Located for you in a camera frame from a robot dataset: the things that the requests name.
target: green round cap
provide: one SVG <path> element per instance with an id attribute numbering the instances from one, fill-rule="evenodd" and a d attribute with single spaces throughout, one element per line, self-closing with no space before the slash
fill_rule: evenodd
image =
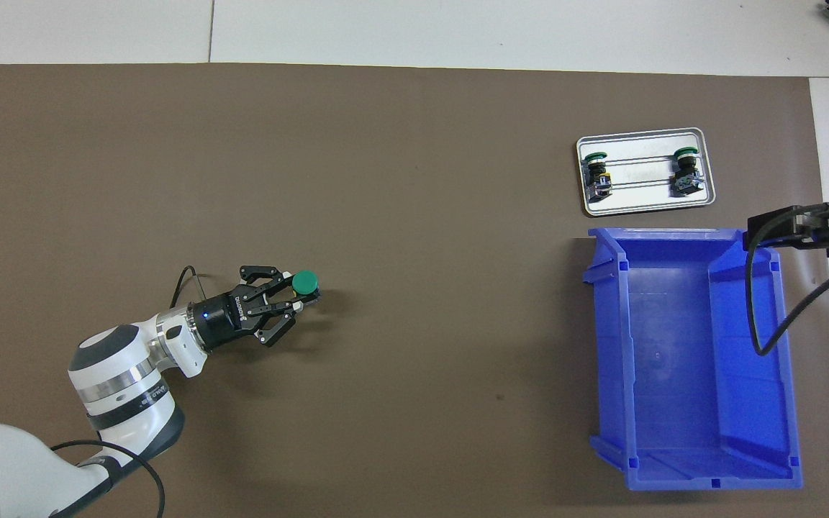
<path id="1" fill-rule="evenodd" d="M 309 270 L 303 270 L 293 276 L 293 291 L 296 295 L 309 295 L 319 288 L 319 278 Z"/>
<path id="2" fill-rule="evenodd" d="M 699 150 L 695 147 L 681 147 L 680 150 L 674 152 L 674 158 L 680 158 L 680 155 L 686 155 L 687 153 L 698 154 Z"/>

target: black cable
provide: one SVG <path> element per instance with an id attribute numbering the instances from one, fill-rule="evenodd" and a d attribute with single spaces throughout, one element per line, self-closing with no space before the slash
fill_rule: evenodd
<path id="1" fill-rule="evenodd" d="M 147 462 L 146 459 L 142 458 L 140 455 L 136 455 L 136 453 L 131 452 L 131 450 L 124 448 L 124 446 L 115 445 L 113 442 L 106 442 L 106 440 L 67 440 L 67 442 L 60 442 L 59 445 L 50 446 L 50 449 L 55 452 L 56 450 L 67 448 L 69 446 L 102 446 L 104 448 L 111 448 L 112 450 L 118 450 L 118 452 L 124 453 L 124 455 L 127 455 L 131 459 L 138 462 L 142 468 L 149 472 L 152 479 L 155 480 L 155 487 L 158 489 L 158 512 L 155 514 L 155 518 L 162 518 L 162 514 L 165 514 L 165 486 L 162 485 L 162 479 L 158 476 L 158 472 L 155 471 L 151 465 L 149 465 L 149 462 Z"/>
<path id="2" fill-rule="evenodd" d="M 789 328 L 792 322 L 795 321 L 800 314 L 802 314 L 804 309 L 807 308 L 810 303 L 814 302 L 816 298 L 828 291 L 829 279 L 820 283 L 814 291 L 810 292 L 805 298 L 802 299 L 801 302 L 797 303 L 795 308 L 789 312 L 789 316 L 786 317 L 786 320 L 779 324 L 776 331 L 773 332 L 772 337 L 770 337 L 770 339 L 766 341 L 766 344 L 761 347 L 756 327 L 756 315 L 753 313 L 753 257 L 756 255 L 757 247 L 761 242 L 763 242 L 763 238 L 770 232 L 770 230 L 773 229 L 773 227 L 792 219 L 792 217 L 800 215 L 813 215 L 827 209 L 827 204 L 813 204 L 813 206 L 800 206 L 797 207 L 797 209 L 789 210 L 779 216 L 773 217 L 773 219 L 767 221 L 764 226 L 760 227 L 760 230 L 757 230 L 756 235 L 754 235 L 753 239 L 751 239 L 750 245 L 747 246 L 746 272 L 744 272 L 744 284 L 746 285 L 747 296 L 747 323 L 751 331 L 751 344 L 753 345 L 753 350 L 760 356 L 766 356 L 769 354 L 770 351 L 776 347 L 776 342 L 779 341 L 779 338 L 785 334 L 786 329 Z"/>
<path id="3" fill-rule="evenodd" d="M 200 289 L 200 297 L 204 300 L 207 299 L 207 295 L 204 293 L 204 285 L 200 283 L 200 276 L 197 274 L 197 270 L 193 266 L 187 265 L 184 266 L 184 269 L 181 270 L 181 275 L 178 276 L 178 284 L 175 285 L 175 294 L 171 296 L 171 305 L 168 306 L 169 309 L 174 308 L 178 303 L 178 297 L 181 295 L 181 284 L 184 282 L 184 274 L 188 270 L 191 270 L 191 276 L 197 279 L 197 288 Z"/>

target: thin wire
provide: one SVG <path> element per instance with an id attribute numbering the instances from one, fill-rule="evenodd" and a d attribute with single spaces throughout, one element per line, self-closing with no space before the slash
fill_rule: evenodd
<path id="1" fill-rule="evenodd" d="M 171 305 L 168 305 L 168 308 L 174 308 L 176 304 L 178 304 L 178 297 L 181 295 L 181 285 L 184 282 L 184 274 L 187 273 L 188 270 L 191 270 L 191 276 L 197 279 L 197 288 L 200 289 L 200 297 L 205 301 L 207 299 L 207 295 L 204 293 L 204 285 L 200 282 L 200 276 L 197 274 L 197 270 L 194 269 L 193 266 L 187 265 L 184 266 L 184 269 L 181 270 L 181 275 L 178 276 L 178 284 L 175 285 L 175 294 L 171 296 Z"/>
<path id="2" fill-rule="evenodd" d="M 789 210 L 780 214 L 779 216 L 773 217 L 767 221 L 764 226 L 760 227 L 757 230 L 756 235 L 753 236 L 751 239 L 750 245 L 747 246 L 747 263 L 744 265 L 746 267 L 746 271 L 744 272 L 744 288 L 746 288 L 746 298 L 747 298 L 747 325 L 751 331 L 751 344 L 753 345 L 753 350 L 759 356 L 766 356 L 773 350 L 773 347 L 776 347 L 776 342 L 779 341 L 779 338 L 782 337 L 784 332 L 786 332 L 786 328 L 789 327 L 789 324 L 794 321 L 797 316 L 799 316 L 800 312 L 803 311 L 810 303 L 815 301 L 815 299 L 823 293 L 827 291 L 829 288 L 829 279 L 826 282 L 823 282 L 818 286 L 818 288 L 823 288 L 823 290 L 815 295 L 815 292 L 810 293 L 808 297 L 802 300 L 795 307 L 795 309 L 790 312 L 789 316 L 787 316 L 786 320 L 782 322 L 782 324 L 777 327 L 776 332 L 774 332 L 773 337 L 766 342 L 763 347 L 760 346 L 760 338 L 759 332 L 757 332 L 757 325 L 756 325 L 756 315 L 753 312 L 753 257 L 756 255 L 757 247 L 763 242 L 764 237 L 766 234 L 773 230 L 774 227 L 784 223 L 785 221 L 792 219 L 792 217 L 806 215 L 806 214 L 815 214 L 818 212 L 823 212 L 828 209 L 827 204 L 813 204 L 812 206 L 800 206 L 797 209 Z"/>
<path id="3" fill-rule="evenodd" d="M 124 448 L 124 446 L 115 445 L 113 442 L 95 439 L 67 440 L 67 442 L 60 442 L 59 445 L 50 446 L 50 449 L 55 452 L 56 450 L 68 448 L 69 446 L 102 446 L 104 448 L 111 448 L 112 450 L 118 450 L 118 452 L 124 453 L 124 455 L 138 462 L 139 465 L 149 472 L 152 479 L 155 480 L 155 487 L 158 489 L 158 512 L 155 514 L 155 518 L 162 518 L 162 515 L 165 514 L 165 486 L 162 485 L 162 478 L 158 476 L 158 472 L 142 456 L 136 455 L 136 453 Z"/>

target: silver metal ring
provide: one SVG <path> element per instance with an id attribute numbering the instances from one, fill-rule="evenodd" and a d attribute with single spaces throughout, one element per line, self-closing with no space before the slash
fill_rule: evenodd
<path id="1" fill-rule="evenodd" d="M 98 383 L 96 386 L 78 390 L 78 396 L 85 403 L 92 403 L 99 399 L 104 399 L 107 396 L 112 396 L 112 394 L 117 394 L 118 391 L 124 390 L 128 386 L 136 383 L 136 381 L 142 380 L 142 378 L 147 377 L 154 370 L 155 364 L 152 358 L 146 358 L 139 362 L 138 365 L 135 365 L 128 371 L 124 371 L 124 373 L 117 374 L 108 381 L 102 381 L 102 383 Z"/>

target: white floor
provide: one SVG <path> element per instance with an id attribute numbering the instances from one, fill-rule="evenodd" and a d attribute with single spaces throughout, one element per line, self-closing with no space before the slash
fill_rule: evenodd
<path id="1" fill-rule="evenodd" d="M 809 76 L 829 200 L 829 22 L 819 9 L 816 0 L 3 0 L 0 63 Z"/>

